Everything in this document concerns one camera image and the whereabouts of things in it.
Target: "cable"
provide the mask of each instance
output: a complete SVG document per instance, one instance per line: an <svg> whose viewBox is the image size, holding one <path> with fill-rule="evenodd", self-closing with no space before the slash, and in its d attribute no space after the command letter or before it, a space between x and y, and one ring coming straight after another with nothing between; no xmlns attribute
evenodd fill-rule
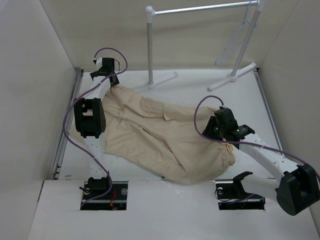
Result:
<svg viewBox="0 0 320 240"><path fill-rule="evenodd" d="M110 203L109 203L112 208L112 211L115 210L115 204L112 203L112 201L114 202L116 200L116 196L117 196L117 191L113 190L113 198L111 198Z"/></svg>
<svg viewBox="0 0 320 240"><path fill-rule="evenodd" d="M111 78L113 76L116 76L116 75L119 75L119 74L122 74L124 73L127 69L128 69L128 61L126 59L126 57L120 52L118 51L117 49L114 49L112 47L103 47L101 49L99 49L95 55L94 55L94 59L96 59L97 55L103 51L103 50L113 50L117 53L119 53L121 55L121 57L123 57L124 61L125 61L125 68L124 70L120 71L120 72L117 72L117 73L113 73L113 74L110 74L108 76L106 76L104 79L101 80L101 82L99 84L97 84L96 86L94 86L93 88L89 89L88 91L82 93L78 98L76 98L73 103L69 106L69 108L67 109L65 115L64 115L64 118L63 118L63 122L62 122L62 131L63 131L63 135L65 136L65 138L74 146L76 146L78 149L84 151L86 154L88 154L95 162L96 164L99 165L100 168L102 168L103 171L105 171L106 173L106 177L109 178L109 182L110 182L110 187L109 189L103 193L103 194L100 194L98 196L94 196L86 201L84 201L82 204L81 204L81 207L86 204L87 202L91 201L91 200L94 200L94 199L97 199L97 198L100 198L100 197L103 197L105 196L106 194L108 194L110 192L110 190L112 189L112 179L110 177L110 174L109 172L107 171L107 169L99 162L98 159L96 159L96 157L91 153L89 152L88 150L84 149L83 147L81 147L80 145L76 144L74 141L71 140L71 138L69 137L69 134L66 130L66 124L67 124L67 119L68 119L68 115L70 114L70 112L72 111L74 105L81 99L83 98L85 95L91 93L92 91L94 91L95 89L97 89L105 80L107 80L108 78Z"/></svg>
<svg viewBox="0 0 320 240"><path fill-rule="evenodd" d="M208 98L215 98L215 99L218 99L220 100L220 102L223 104L223 101L221 100L220 97L217 97L217 96L213 96L213 95L209 95L209 96L206 96L205 98L203 98L199 104L196 106L195 108L195 111L194 111L194 116L193 116L193 124L194 124L194 128L196 130L196 132L201 136L203 137L204 139L207 139L211 142L215 142L215 143L221 143L221 144L244 144L244 145L251 145L251 146L255 146L255 147L259 147L259 148L264 148L264 149L267 149L267 150L270 150L270 151L273 151L273 152L277 152L277 153L280 153L280 154L284 154L285 156L288 156L288 157L291 157L291 158L294 158L296 160L298 160L299 162L303 163L303 164L307 164L306 161L302 160L300 157L298 156L295 156L289 152L286 152L286 151L283 151L283 150L279 150L279 149L276 149L276 148L273 148L273 147L270 147L270 146L265 146L265 145L261 145L261 144L258 144L258 143L254 143L254 142L248 142L248 141L224 141L224 140L215 140L215 139L211 139L205 135L203 135L198 127L197 127L197 113L198 113L198 110L201 106L201 104ZM319 182L320 182L320 175L319 173L315 171L315 174L316 174L316 177L318 178Z"/></svg>
<svg viewBox="0 0 320 240"><path fill-rule="evenodd" d="M248 201L248 199L250 199L250 198L252 198L253 196L256 195L256 194L253 193L253 194L250 194L249 196L246 196L246 197L244 197L244 198L242 198L242 199L238 199L238 200L235 200L235 201L230 201L230 200L232 200L233 198L230 198L230 199L228 199L228 200L221 200L221 199L218 198L218 196L216 195L216 193L217 193L217 190L214 191L214 196L215 196L215 198L216 198L217 200L219 200L220 202L227 203L227 204L237 204L237 203L241 203L241 202L244 201L244 200L247 200L247 201Z"/></svg>

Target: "metal rod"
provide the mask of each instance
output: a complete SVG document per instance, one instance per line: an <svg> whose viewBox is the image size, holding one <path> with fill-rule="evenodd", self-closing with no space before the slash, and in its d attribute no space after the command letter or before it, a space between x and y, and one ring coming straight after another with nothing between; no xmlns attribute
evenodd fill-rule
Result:
<svg viewBox="0 0 320 240"><path fill-rule="evenodd" d="M235 77L236 74L237 74L237 71L239 69L241 60L244 57L245 51L247 49L247 46L248 46L249 40L250 40L250 38L252 36L252 33L253 33L253 31L254 31L254 29L256 27L256 24L257 24L257 21L258 21L260 13L261 13L261 11L257 11L257 10L254 12L254 15L252 17L252 20L251 20L251 23L250 23L250 26L249 26L249 29L248 29L248 32L245 35L241 50L240 50L239 55L238 55L238 57L237 57L237 59L235 61L233 70L230 73L230 77Z"/></svg>
<svg viewBox="0 0 320 240"><path fill-rule="evenodd" d="M72 92L70 94L70 101L68 103L68 106L70 106L74 102L74 100L76 99L76 97L80 91L82 77L84 74L84 71L81 68L76 67L76 68L74 68L74 70L75 70L75 80L74 80ZM71 127L73 117L74 117L74 111L71 111L67 120L66 120L66 129L67 130L69 130ZM54 173L56 171L57 166L62 164L65 150L66 150L66 146L67 146L67 142L68 141L67 141L67 139L61 129L61 137L59 140L59 144L58 144L58 147L57 147L57 150L55 153L54 160L52 161L51 168L49 169L49 175L47 176L46 179L53 180L55 178Z"/></svg>
<svg viewBox="0 0 320 240"><path fill-rule="evenodd" d="M152 23L146 24L147 29L147 45L148 45L148 73L149 81L148 85L152 86L154 84L154 74L153 74L153 53L152 53Z"/></svg>
<svg viewBox="0 0 320 240"><path fill-rule="evenodd" d="M163 10L156 11L155 15L159 14L173 14L173 13L181 13L181 12L190 12L190 11L199 11L199 10L208 10L208 9L225 9L225 8L235 8L235 7L244 7L248 6L250 1L242 1L242 2L233 2L233 3L224 3L224 4L216 4L209 6L195 6L195 7L187 7L187 8L179 8L179 9L171 9L171 10ZM258 4L257 0L253 0L250 6L256 6Z"/></svg>

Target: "beige pants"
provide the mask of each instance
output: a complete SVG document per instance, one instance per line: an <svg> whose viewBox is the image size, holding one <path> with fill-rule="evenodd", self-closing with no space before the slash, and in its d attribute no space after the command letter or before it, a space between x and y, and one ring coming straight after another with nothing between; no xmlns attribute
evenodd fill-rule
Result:
<svg viewBox="0 0 320 240"><path fill-rule="evenodd" d="M213 179L235 163L222 143L200 137L194 107L163 103L117 85L102 100L106 117L105 153L181 184ZM215 109L202 107L197 126L203 131ZM71 130L77 140L81 136Z"/></svg>

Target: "white platform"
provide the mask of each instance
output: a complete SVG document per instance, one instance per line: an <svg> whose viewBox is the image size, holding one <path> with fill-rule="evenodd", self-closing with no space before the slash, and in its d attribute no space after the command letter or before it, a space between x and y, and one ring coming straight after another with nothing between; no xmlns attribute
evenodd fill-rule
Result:
<svg viewBox="0 0 320 240"><path fill-rule="evenodd" d="M309 210L219 210L212 181L130 181L126 211L79 211L83 181L46 181L29 240L316 240Z"/></svg>
<svg viewBox="0 0 320 240"><path fill-rule="evenodd" d="M155 71L159 78L172 71ZM229 70L178 70L179 77L156 90L142 94L157 100L196 106L205 96L217 95L230 107L240 125L247 124L273 147L277 147L263 98L250 72L236 82L208 93L206 86L225 77ZM121 84L140 89L147 71L129 71L119 76ZM91 84L84 75L82 89ZM219 106L216 100L205 102ZM236 164L217 179L232 179L244 171L271 175L246 154L234 148ZM302 240L319 239L309 209L287 215L267 199L265 210L220 211L214 196L214 181L180 186L160 180L127 160L105 154L114 181L129 181L126 211L79 211L91 159L77 148L66 147L59 179L44 183L29 240Z"/></svg>
<svg viewBox="0 0 320 240"><path fill-rule="evenodd" d="M161 78L173 70L154 71L155 78ZM222 69L180 69L177 70L178 78L173 79L155 90L146 90L148 82L147 71L127 71L119 75L119 81L150 98L160 101L195 107L207 95L221 97L224 104L231 108L239 125L246 124L253 128L259 136L272 147L277 147L277 141L269 121L263 98L259 91L253 72L240 77L236 82L229 83L213 92L208 92L206 87L215 81L224 78L230 70ZM80 92L87 90L92 84L88 73L83 76ZM219 101L208 99L203 105L219 107ZM256 161L246 154L237 151L234 147L236 164L231 166L217 179L232 179L244 172L252 171L266 178L271 175ZM143 170L128 162L122 157L105 154L105 165L110 171L113 181L128 180L159 180L160 177ZM68 143L66 146L62 167L59 174L60 180L86 180L90 175L89 161L91 158L81 150Z"/></svg>

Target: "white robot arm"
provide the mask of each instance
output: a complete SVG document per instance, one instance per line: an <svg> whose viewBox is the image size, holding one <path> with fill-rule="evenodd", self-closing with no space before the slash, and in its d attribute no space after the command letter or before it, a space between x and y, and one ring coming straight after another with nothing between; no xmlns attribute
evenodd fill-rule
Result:
<svg viewBox="0 0 320 240"><path fill-rule="evenodd" d="M214 112L202 136L213 142L223 143L226 140L255 159L274 177L266 179L247 171L227 183L216 180L220 195L225 191L224 186L225 189L231 189L229 197L239 199L236 203L240 203L241 198L248 199L246 196L250 196L250 193L260 195L278 202L292 216L320 200L319 176L316 171L308 164L298 165L275 152L281 151L269 147L247 125L238 126L229 108L222 106Z"/></svg>
<svg viewBox="0 0 320 240"><path fill-rule="evenodd" d="M116 75L110 77L109 80L102 80L115 73L115 59L109 57L100 57L94 60L97 71L92 72L92 85L90 89L97 87L95 90L87 94L79 102L74 105L75 127L80 132L83 140L96 159L104 164L104 140L102 134L106 129L106 118L102 107L102 99L106 92L113 86L119 84ZM105 176L101 167L94 161L90 162L90 176L99 179Z"/></svg>

